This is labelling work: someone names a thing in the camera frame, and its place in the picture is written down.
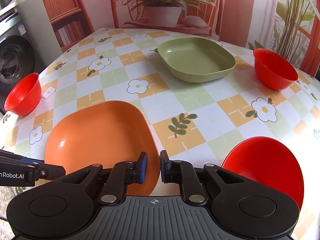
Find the orange square plate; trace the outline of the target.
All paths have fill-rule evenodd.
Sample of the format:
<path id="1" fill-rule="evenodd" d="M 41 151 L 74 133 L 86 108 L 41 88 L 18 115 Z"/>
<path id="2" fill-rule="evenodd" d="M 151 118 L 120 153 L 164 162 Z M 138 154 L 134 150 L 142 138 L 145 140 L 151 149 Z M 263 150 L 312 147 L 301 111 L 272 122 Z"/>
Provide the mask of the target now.
<path id="1" fill-rule="evenodd" d="M 127 188 L 131 196 L 148 196 L 159 178 L 159 153 L 143 113 L 125 101 L 107 101 L 63 118 L 50 133 L 44 161 L 72 173 L 92 164 L 112 168 L 148 155 L 145 181 Z"/>

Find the red bowl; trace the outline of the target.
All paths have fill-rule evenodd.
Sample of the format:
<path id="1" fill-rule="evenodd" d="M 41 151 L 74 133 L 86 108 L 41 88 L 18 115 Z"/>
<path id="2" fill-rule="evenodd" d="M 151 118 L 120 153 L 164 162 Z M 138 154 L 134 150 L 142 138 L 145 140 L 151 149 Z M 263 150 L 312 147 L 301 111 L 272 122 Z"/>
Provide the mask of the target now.
<path id="1" fill-rule="evenodd" d="M 302 170 L 293 153 L 276 139 L 252 137 L 238 143 L 222 168 L 285 193 L 302 208 Z"/>
<path id="2" fill-rule="evenodd" d="M 277 53 L 257 48 L 253 50 L 254 70 L 257 78 L 272 90 L 284 90 L 298 81 L 295 67 Z"/>

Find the red bowl edge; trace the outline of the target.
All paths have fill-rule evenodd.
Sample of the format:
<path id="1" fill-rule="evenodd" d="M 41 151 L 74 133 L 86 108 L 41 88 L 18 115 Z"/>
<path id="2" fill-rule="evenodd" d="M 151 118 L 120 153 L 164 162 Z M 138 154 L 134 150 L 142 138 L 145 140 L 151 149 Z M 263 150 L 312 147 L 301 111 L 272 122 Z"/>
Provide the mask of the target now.
<path id="1" fill-rule="evenodd" d="M 18 116 L 31 113 L 41 100 L 42 88 L 38 73 L 31 73 L 20 80 L 8 94 L 4 109 Z"/>

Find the green square plate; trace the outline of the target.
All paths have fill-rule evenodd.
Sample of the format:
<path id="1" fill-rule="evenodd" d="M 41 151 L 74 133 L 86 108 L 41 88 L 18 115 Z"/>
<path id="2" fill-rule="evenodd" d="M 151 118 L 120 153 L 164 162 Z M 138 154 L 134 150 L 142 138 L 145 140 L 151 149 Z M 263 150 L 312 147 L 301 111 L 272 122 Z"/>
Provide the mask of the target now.
<path id="1" fill-rule="evenodd" d="M 174 77 L 189 83 L 220 79 L 230 74 L 236 66 L 231 53 L 202 37 L 165 41 L 156 51 Z"/>

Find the floral checkered tablecloth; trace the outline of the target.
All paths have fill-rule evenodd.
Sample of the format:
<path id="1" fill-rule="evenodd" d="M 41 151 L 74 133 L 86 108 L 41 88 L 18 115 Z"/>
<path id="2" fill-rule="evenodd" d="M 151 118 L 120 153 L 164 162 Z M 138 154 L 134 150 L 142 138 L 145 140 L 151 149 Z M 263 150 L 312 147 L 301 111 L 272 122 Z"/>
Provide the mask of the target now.
<path id="1" fill-rule="evenodd" d="M 274 92 L 256 77 L 251 50 L 226 42 L 236 67 L 222 79 L 191 84 L 176 79 L 155 49 L 180 33 L 100 29 L 60 55 L 41 74 L 37 109 L 1 120 L 1 147 L 44 158 L 51 130 L 65 116 L 95 103 L 127 101 L 145 115 L 158 149 L 196 165 L 221 164 L 244 139 L 279 140 L 297 158 L 304 201 L 294 239 L 319 239 L 319 82 Z"/>

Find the washing machine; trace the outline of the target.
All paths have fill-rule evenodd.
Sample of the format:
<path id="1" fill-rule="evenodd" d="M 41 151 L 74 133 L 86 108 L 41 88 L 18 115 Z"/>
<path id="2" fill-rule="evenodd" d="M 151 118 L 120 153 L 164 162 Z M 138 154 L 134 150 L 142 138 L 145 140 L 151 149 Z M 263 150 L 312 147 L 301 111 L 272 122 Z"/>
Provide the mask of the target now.
<path id="1" fill-rule="evenodd" d="M 1 114 L 5 114 L 4 103 L 14 86 L 28 74 L 41 73 L 45 68 L 16 7 L 17 2 L 12 2 L 1 9 Z"/>

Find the printed room backdrop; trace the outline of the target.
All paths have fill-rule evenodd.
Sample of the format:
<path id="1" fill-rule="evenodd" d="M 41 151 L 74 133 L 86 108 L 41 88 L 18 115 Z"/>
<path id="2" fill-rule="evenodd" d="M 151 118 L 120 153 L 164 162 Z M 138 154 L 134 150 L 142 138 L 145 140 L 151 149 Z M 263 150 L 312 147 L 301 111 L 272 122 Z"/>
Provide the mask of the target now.
<path id="1" fill-rule="evenodd" d="M 42 0 L 62 50 L 100 28 L 149 28 L 266 48 L 319 71 L 319 0 Z"/>

